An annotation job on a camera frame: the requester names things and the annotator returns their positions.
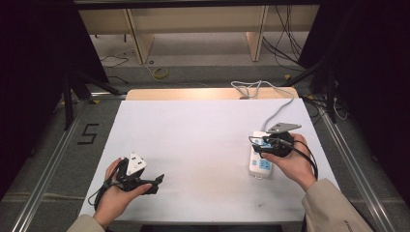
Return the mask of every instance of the sleeve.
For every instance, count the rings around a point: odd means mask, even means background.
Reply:
[[[346,197],[327,179],[307,189],[302,204],[307,231],[372,231]]]
[[[93,217],[82,215],[74,222],[67,232],[104,232],[105,230],[94,220]]]

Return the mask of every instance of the white cable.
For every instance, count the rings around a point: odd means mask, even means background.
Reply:
[[[285,104],[281,105],[280,108],[278,109],[278,111],[275,112],[271,117],[269,117],[269,118],[263,123],[262,131],[266,131],[266,125],[267,125],[275,116],[277,116],[277,115],[279,114],[279,112],[280,112],[285,106],[287,106],[288,104],[290,104],[291,102],[293,102],[293,100],[295,99],[295,96],[293,96],[292,93],[290,93],[290,92],[288,92],[288,91],[286,91],[286,90],[283,90],[283,89],[280,89],[280,88],[274,86],[273,84],[271,84],[271,83],[268,82],[268,81],[259,80],[259,81],[253,82],[253,83],[246,83],[246,82],[241,82],[241,81],[232,81],[232,82],[231,82],[232,87],[234,87],[236,90],[238,90],[242,95],[244,95],[245,97],[248,97],[248,98],[255,98],[255,99],[256,99],[256,97],[257,97],[257,95],[258,95],[258,93],[259,93],[259,88],[260,88],[260,85],[261,85],[261,84],[268,84],[269,86],[271,86],[271,87],[274,88],[275,90],[280,90],[280,91],[282,91],[282,92],[284,92],[284,93],[286,93],[286,94],[289,94],[289,95],[292,97],[288,102],[286,102]],[[256,85],[256,92],[255,92],[253,95],[251,95],[251,94],[249,93],[249,88],[251,88],[251,87],[254,86],[254,85]]]
[[[341,117],[341,116],[337,113],[337,110],[336,110],[336,102],[337,102],[337,98],[334,98],[334,110],[335,110],[335,114],[337,115],[337,117],[338,117],[339,119],[341,119],[341,120],[346,120],[347,117],[349,116],[349,113],[346,113],[346,116]]]

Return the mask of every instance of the white tabletop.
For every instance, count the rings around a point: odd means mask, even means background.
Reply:
[[[282,223],[301,221],[303,190],[276,167],[257,180],[249,174],[248,137],[289,99],[123,101],[80,214],[103,183],[106,168],[136,151],[147,162],[141,178],[165,174],[157,194],[139,196],[118,220],[138,223]],[[319,179],[337,181],[302,100],[269,124],[301,124],[316,157]]]

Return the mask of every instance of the power strip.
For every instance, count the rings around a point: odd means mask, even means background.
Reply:
[[[259,145],[269,145],[266,144],[262,136],[268,136],[269,134],[263,131],[254,131],[253,137],[260,137],[260,138],[253,138],[252,142],[259,144]],[[249,173],[250,175],[254,176],[256,179],[262,180],[263,178],[267,178],[272,173],[272,163],[267,161],[266,159],[262,159],[259,156],[259,153],[253,150],[253,147],[250,146],[250,160],[249,160]]]

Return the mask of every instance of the person's right hand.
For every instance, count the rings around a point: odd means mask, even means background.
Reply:
[[[120,161],[121,159],[117,159],[108,166],[105,170],[105,179],[109,178],[110,174],[114,171]],[[103,194],[97,211],[94,213],[94,219],[103,229],[106,229],[111,221],[124,213],[132,200],[137,196],[144,194],[144,192],[150,189],[151,186],[151,184],[145,184],[129,192],[122,191],[116,186],[110,187]]]
[[[291,133],[290,135],[295,140],[293,146],[310,157],[308,148],[300,143],[303,142],[307,144],[305,138],[298,133]],[[304,191],[308,190],[308,188],[316,182],[310,163],[295,151],[292,151],[284,158],[269,153],[262,153],[262,157],[276,164],[287,178],[298,183]]]

